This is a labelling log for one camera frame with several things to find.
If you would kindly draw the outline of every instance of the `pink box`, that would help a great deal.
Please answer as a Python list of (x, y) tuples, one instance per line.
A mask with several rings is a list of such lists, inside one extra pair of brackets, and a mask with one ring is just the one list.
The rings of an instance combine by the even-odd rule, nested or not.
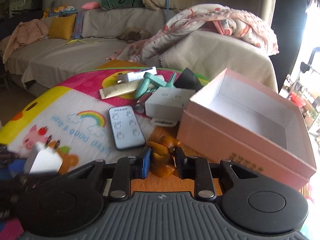
[(190, 98), (177, 138), (210, 161), (232, 159), (295, 189), (316, 172), (299, 108), (229, 69)]

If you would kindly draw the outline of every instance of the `pink patterned blanket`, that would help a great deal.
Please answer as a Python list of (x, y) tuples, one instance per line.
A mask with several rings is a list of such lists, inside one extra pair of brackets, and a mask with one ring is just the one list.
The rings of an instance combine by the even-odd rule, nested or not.
[(162, 54), (198, 29), (231, 35), (261, 48), (268, 56), (279, 53), (275, 33), (259, 17), (220, 4), (200, 4), (178, 13), (150, 39), (132, 43), (108, 59), (116, 57), (145, 64), (151, 57)]

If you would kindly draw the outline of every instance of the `sofa backrest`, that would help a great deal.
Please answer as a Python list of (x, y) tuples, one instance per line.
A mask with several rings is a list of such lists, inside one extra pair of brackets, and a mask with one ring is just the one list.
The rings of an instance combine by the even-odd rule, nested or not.
[[(168, 18), (176, 13), (169, 10)], [(128, 27), (140, 27), (155, 35), (166, 22), (166, 10), (147, 8), (95, 9), (84, 12), (82, 37), (119, 37)]]

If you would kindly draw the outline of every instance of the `white remote control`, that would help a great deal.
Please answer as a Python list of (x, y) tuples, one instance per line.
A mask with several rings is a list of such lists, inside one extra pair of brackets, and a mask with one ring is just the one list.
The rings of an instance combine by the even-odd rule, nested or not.
[(110, 108), (109, 117), (118, 150), (139, 147), (146, 143), (137, 117), (131, 106)]

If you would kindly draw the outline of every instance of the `gray ribbed surface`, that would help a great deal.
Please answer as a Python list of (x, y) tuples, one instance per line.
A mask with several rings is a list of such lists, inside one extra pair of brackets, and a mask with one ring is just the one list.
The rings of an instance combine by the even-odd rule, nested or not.
[(228, 224), (216, 206), (189, 192), (137, 192), (123, 203), (112, 203), (90, 227), (71, 236), (47, 238), (25, 233), (22, 240), (307, 240), (300, 233), (254, 236)]

